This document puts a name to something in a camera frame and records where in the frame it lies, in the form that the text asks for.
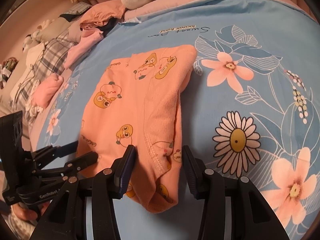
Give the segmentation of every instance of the cartoon duck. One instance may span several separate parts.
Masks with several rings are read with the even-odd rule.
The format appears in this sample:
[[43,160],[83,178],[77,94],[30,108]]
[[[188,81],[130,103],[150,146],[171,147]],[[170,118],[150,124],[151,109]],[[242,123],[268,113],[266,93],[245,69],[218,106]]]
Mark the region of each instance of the cartoon duck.
[[180,151],[180,150],[177,150],[177,151],[173,154],[172,157],[173,157],[173,159],[174,159],[176,162],[180,163],[181,160],[182,160],[182,158],[181,158],[181,151]]
[[164,78],[169,70],[176,64],[177,58],[176,57],[168,57],[168,63],[159,70],[159,72],[156,74],[155,78],[156,79],[162,79]]
[[126,194],[127,194],[128,197],[134,197],[136,195],[136,193],[134,192],[133,187],[132,187],[132,185],[130,183],[128,185],[128,189],[127,189],[127,193]]
[[159,193],[168,203],[173,203],[173,200],[169,197],[167,188],[163,184],[157,185],[156,192]]
[[128,147],[129,144],[132,144],[132,134],[133,127],[130,124],[123,125],[120,130],[116,133],[117,144],[122,145],[123,147]]
[[135,79],[143,79],[148,75],[157,63],[157,56],[152,53],[137,70],[134,71]]
[[107,108],[114,100],[122,98],[121,91],[121,87],[111,81],[100,88],[100,92],[96,94],[93,102],[100,108]]

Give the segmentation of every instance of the finger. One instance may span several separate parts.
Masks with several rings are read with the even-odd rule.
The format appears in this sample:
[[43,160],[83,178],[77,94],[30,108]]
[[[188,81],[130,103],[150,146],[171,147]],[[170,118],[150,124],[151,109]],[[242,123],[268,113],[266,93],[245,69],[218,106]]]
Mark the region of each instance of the finger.
[[46,211],[46,209],[48,208],[50,202],[46,202],[46,203],[43,203],[42,205],[42,208],[41,208],[41,215],[44,214],[44,212]]
[[17,218],[25,221],[36,220],[38,215],[35,211],[22,208],[19,203],[12,205],[12,209]]

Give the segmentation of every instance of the metal screw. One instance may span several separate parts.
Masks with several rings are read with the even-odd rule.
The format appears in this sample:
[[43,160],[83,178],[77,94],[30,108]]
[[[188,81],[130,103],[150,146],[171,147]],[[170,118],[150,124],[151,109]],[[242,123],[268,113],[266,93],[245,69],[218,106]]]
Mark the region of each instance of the metal screw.
[[242,177],[240,178],[240,180],[241,180],[242,182],[244,182],[244,183],[248,183],[248,182],[249,182],[249,179],[248,179],[246,176],[242,176]]
[[72,176],[69,178],[70,183],[75,183],[76,181],[77,181],[77,177],[75,177],[75,176]]
[[213,169],[205,169],[204,173],[208,174],[208,175],[212,175],[212,174],[214,174],[214,170]]
[[106,169],[103,170],[103,174],[104,175],[109,175],[111,173],[112,173],[112,169],[110,169],[110,168],[106,168]]

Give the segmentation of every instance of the flower center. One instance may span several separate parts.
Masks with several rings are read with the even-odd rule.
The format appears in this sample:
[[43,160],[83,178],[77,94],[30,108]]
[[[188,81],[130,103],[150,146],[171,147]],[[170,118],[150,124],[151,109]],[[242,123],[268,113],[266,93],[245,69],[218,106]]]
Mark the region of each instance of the flower center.
[[299,196],[299,193],[300,193],[300,185],[298,183],[293,184],[290,190],[290,197],[296,198]]
[[230,146],[235,152],[241,152],[244,149],[246,142],[247,138],[243,130],[240,128],[233,130],[230,135]]
[[233,63],[233,61],[227,62],[224,66],[229,70],[235,70],[236,69],[236,65]]

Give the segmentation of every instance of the blue bed sheet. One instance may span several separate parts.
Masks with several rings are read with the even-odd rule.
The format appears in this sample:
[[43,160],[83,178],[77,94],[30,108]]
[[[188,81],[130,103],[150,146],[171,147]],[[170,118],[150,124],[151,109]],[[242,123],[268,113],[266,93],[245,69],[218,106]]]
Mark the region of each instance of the blue bed sheet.
[[[111,60],[182,44],[198,51],[181,95],[183,144],[224,176],[248,176],[299,240],[320,209],[320,27],[277,0],[200,0],[118,24],[73,71],[37,148],[78,139]],[[59,121],[50,135],[52,115]],[[161,214],[127,197],[114,201],[122,239],[197,239],[203,202],[183,173],[179,187],[179,204]]]

